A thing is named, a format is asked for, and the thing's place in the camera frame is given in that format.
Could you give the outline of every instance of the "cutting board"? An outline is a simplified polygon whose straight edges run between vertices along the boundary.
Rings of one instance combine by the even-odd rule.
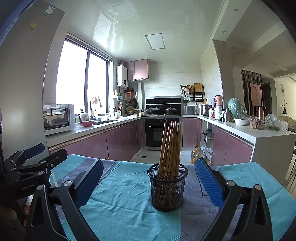
[[[202,83],[194,83],[194,90],[196,93],[203,93]]]

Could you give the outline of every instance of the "mesh pen holder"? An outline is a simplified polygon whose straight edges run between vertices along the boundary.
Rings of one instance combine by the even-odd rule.
[[[163,212],[169,212],[179,208],[183,201],[185,178],[188,175],[187,168],[179,164],[178,177],[175,180],[160,180],[158,174],[159,163],[148,169],[151,184],[151,204]]]

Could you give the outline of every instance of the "water heater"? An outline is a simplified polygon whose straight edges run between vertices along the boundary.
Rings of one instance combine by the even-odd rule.
[[[128,70],[123,65],[117,66],[117,86],[123,88],[128,86]]]

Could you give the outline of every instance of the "window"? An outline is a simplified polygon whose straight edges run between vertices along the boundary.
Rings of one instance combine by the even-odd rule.
[[[56,103],[73,104],[75,113],[82,109],[90,114],[91,108],[94,116],[108,113],[108,72],[109,61],[65,40],[57,74]]]

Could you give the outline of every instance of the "microwave oven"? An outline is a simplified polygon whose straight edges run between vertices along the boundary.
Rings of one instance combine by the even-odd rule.
[[[74,105],[45,104],[43,106],[45,135],[73,130],[75,127]]]

